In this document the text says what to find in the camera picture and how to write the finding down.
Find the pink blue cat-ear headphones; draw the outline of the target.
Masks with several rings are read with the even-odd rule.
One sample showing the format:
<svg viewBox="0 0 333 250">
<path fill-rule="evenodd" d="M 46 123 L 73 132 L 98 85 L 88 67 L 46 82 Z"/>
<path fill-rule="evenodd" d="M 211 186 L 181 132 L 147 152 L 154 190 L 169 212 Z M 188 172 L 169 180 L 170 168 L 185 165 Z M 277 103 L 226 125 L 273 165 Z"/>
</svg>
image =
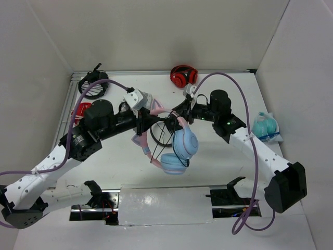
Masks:
<svg viewBox="0 0 333 250">
<path fill-rule="evenodd" d="M 181 125 L 182 129 L 175 131 L 172 138 L 173 153 L 163 154 L 160 160 L 155 159 L 148 146 L 146 132 L 141 136 L 133 136 L 132 142 L 142 148 L 143 153 L 149 158 L 151 164 L 162 169 L 165 173 L 171 175 L 183 174 L 189 166 L 189 160 L 198 151 L 199 143 L 197 137 L 192 133 L 189 124 L 183 117 L 175 111 L 165 109 L 156 99 L 153 99 L 151 103 L 150 113 L 152 115 L 168 113 L 174 116 Z"/>
</svg>

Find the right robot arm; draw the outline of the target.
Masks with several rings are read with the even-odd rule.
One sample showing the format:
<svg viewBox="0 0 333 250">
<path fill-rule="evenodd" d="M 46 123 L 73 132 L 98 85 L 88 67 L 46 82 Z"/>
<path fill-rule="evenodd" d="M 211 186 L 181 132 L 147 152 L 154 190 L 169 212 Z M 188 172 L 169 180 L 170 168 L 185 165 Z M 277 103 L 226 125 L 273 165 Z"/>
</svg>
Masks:
<svg viewBox="0 0 333 250">
<path fill-rule="evenodd" d="M 305 168 L 299 162 L 291 163 L 272 151 L 256 136 L 250 135 L 246 124 L 231 110 L 231 100 L 223 90 L 214 90 L 207 104 L 198 104 L 192 95 L 174 107 L 174 111 L 189 123 L 195 119 L 211 121 L 213 130 L 226 143 L 258 161 L 259 171 L 268 185 L 264 198 L 270 208 L 282 214 L 307 195 Z"/>
</svg>

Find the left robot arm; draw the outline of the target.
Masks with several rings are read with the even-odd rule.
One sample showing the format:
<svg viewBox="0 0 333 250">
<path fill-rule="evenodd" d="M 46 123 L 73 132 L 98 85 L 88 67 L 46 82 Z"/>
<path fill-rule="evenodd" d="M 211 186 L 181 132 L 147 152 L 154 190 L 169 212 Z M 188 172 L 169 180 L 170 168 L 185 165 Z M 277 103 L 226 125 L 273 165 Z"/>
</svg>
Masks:
<svg viewBox="0 0 333 250">
<path fill-rule="evenodd" d="M 154 99 L 149 108 L 143 107 L 137 115 L 126 102 L 122 102 L 117 114 L 108 100 L 94 101 L 85 110 L 83 118 L 59 144 L 30 171 L 20 171 L 22 177 L 1 186 L 1 211 L 7 228 L 25 229 L 37 223 L 49 213 L 73 205 L 91 208 L 111 206 L 108 193 L 103 192 L 93 180 L 78 186 L 51 189 L 65 173 L 79 166 L 102 148 L 102 141 L 139 126 L 142 135 L 156 122 L 165 109 Z"/>
</svg>

